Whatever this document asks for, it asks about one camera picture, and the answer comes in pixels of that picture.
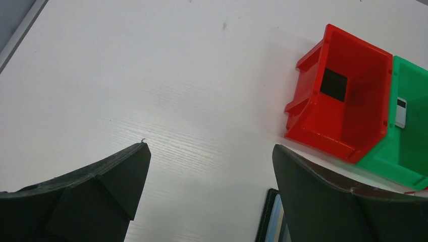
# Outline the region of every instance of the red plastic storage bin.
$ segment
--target red plastic storage bin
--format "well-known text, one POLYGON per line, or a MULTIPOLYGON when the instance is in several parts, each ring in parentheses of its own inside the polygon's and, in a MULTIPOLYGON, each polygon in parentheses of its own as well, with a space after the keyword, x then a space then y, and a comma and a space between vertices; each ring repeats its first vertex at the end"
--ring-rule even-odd
POLYGON ((392 55, 329 24, 296 67, 285 138, 357 163, 387 132, 392 55))

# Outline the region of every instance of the plastic bin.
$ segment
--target plastic bin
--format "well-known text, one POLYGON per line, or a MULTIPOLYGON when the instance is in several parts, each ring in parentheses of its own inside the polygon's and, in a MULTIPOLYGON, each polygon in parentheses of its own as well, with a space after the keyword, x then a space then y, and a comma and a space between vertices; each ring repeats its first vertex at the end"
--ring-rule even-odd
POLYGON ((285 138, 357 163, 387 133, 392 55, 329 24, 297 69, 285 138))
POLYGON ((428 71, 395 56, 387 136, 357 166, 416 190, 428 187, 427 90, 428 71), (395 125, 397 97, 407 101, 403 129, 395 125))

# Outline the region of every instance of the white table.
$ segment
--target white table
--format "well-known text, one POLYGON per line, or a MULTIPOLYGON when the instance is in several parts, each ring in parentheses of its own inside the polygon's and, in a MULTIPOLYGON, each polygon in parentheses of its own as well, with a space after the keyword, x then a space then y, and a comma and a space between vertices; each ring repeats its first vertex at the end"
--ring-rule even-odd
POLYGON ((295 63, 327 23, 428 68, 414 0, 50 0, 0 75, 0 191, 142 138, 152 159, 126 241, 253 241, 276 143, 407 190, 282 138, 295 63))

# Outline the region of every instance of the red object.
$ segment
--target red object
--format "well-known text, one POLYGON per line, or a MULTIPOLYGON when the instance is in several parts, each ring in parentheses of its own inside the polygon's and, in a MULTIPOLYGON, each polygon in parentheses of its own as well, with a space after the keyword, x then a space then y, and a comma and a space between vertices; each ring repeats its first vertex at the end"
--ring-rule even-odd
POLYGON ((392 55, 328 24, 296 67, 285 138, 357 163, 387 133, 392 55))

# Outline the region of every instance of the green bin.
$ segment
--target green bin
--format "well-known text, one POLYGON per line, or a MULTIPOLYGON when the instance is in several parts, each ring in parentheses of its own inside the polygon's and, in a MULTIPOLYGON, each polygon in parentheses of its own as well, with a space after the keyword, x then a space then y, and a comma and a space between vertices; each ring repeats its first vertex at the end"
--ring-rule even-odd
POLYGON ((428 71, 394 56, 387 135, 357 164, 416 190, 428 187, 428 71), (407 101, 395 125, 397 97, 407 101))

